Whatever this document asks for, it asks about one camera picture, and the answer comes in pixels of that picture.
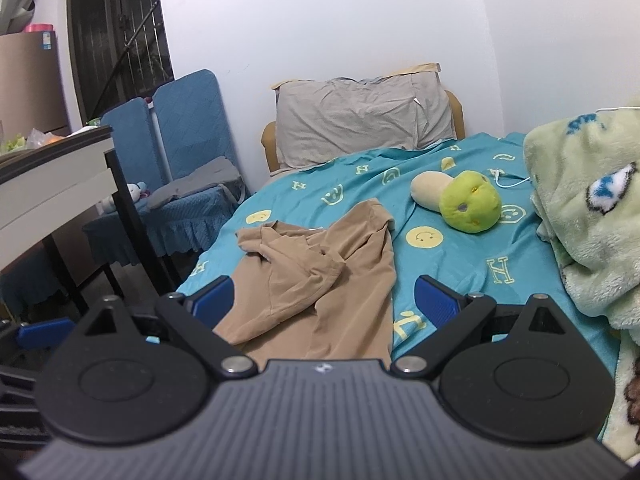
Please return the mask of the tan t-shirt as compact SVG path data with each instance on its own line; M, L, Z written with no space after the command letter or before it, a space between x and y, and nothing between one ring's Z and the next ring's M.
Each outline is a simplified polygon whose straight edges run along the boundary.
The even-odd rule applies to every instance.
M274 359L390 362L394 219L375 198L325 229L273 221L239 230L234 303L216 335Z

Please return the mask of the teal patterned bed sheet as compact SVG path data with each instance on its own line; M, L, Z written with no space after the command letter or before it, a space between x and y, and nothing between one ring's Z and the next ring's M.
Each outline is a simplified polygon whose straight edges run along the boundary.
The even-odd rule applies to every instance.
M436 332L414 299L416 280L427 274L460 294L484 292L507 304L519 304L535 292L550 295L605 367L612 368L616 341L605 322L578 312L561 283L551 248L537 236L523 141L519 133L505 139L479 134L438 142L424 151L375 148L308 170L282 172L239 206L213 246L200 255L181 291L191 295L215 278L231 278L243 255L236 240L239 230L273 221L325 229L353 206L375 198L394 219L390 360ZM417 205L410 195L412 179L436 170L451 177L464 170L488 177L502 200L498 223L485 232L463 233L450 228L437 212Z

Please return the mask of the blue chair behind table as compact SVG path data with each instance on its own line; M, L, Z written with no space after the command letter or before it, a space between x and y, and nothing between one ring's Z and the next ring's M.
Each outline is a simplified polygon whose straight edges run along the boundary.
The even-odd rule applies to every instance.
M144 99L132 99L105 113L101 125L111 128L114 148L105 154L105 161L113 171L116 191L107 196L107 212L82 227L93 260L98 266L141 264L154 289L164 294L171 281L146 232L144 218L149 208L138 190L140 182L148 191L163 185L149 105Z

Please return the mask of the green and beige plush toy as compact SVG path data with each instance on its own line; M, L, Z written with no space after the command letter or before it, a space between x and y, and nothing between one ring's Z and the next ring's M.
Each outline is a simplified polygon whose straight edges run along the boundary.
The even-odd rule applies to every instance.
M490 230L501 217L502 200L488 177L464 170L457 177L441 171L424 171L410 184L411 198L435 211L457 231L477 234Z

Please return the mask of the white table with black legs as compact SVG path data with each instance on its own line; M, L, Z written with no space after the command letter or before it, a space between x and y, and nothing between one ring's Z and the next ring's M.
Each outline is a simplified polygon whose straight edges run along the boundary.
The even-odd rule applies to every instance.
M1 266L41 244L66 296L81 314L88 304L52 234L116 191L105 154L114 148L111 128L99 126L1 163Z

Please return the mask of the grey cloth on chair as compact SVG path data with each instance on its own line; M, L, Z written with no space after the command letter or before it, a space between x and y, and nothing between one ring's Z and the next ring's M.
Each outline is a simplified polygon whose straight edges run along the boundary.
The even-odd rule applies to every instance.
M246 185L238 168L228 158L219 156L199 166L186 177L172 180L154 191L148 199L148 206L150 209L157 209L210 188L221 188L224 196L235 205L242 203L246 197Z

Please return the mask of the green fleece blanket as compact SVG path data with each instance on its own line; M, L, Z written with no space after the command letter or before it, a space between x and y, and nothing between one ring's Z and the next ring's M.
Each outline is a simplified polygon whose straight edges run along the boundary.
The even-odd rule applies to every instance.
M639 461L639 107L601 108L526 134L525 166L564 288L620 335L604 444Z

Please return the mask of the grey pillow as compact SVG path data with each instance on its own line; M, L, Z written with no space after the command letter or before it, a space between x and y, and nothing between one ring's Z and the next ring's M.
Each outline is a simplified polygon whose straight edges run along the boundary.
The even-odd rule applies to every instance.
M423 150L457 139L439 72L437 63L424 63L373 79L275 84L278 170L371 148Z

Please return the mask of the brown refrigerator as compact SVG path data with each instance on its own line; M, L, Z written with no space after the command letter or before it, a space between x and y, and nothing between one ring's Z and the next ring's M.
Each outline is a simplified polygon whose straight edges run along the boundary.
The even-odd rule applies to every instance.
M4 35L0 44L0 119L6 139L32 129L70 133L55 32Z

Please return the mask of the dark window with grille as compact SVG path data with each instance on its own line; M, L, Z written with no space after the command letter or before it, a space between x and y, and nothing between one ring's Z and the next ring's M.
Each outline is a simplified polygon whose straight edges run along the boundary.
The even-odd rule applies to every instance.
M174 79L160 0L66 0L66 16L84 122Z

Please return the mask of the pink lidded container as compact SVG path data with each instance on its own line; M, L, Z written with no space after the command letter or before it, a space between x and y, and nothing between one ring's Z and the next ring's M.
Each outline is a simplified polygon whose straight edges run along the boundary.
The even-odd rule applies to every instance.
M32 23L24 28L24 32L53 32L54 26L48 23Z

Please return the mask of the blue chair near wall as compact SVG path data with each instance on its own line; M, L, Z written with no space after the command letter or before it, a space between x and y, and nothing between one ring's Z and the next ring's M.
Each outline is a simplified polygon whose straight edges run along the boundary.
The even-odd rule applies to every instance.
M154 193L142 219L157 255L204 252L246 196L238 155L218 80L198 70L156 90L153 105L170 173L180 183L213 164L231 169L231 179L188 196L168 197L169 184Z

